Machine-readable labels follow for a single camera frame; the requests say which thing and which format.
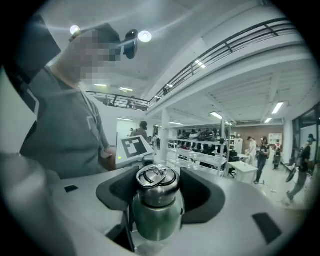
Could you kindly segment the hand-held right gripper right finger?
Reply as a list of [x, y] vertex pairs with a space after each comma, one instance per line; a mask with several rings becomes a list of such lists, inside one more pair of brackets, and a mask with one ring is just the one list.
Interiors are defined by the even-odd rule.
[[299, 221], [249, 184], [180, 169], [181, 247], [282, 247]]

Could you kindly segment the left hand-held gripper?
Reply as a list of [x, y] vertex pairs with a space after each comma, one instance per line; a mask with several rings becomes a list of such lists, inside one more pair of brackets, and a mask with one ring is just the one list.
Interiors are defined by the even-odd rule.
[[141, 135], [117, 140], [117, 169], [134, 166], [138, 166], [141, 169], [145, 166], [153, 165], [154, 162], [154, 150]]

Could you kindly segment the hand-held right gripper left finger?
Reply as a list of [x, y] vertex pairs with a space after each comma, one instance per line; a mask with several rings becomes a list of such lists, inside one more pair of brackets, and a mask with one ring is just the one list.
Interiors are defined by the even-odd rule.
[[121, 175], [135, 173], [137, 166], [96, 175], [59, 180], [53, 184], [54, 205], [81, 234], [118, 236], [123, 232], [123, 211], [109, 209], [97, 197], [98, 186]]

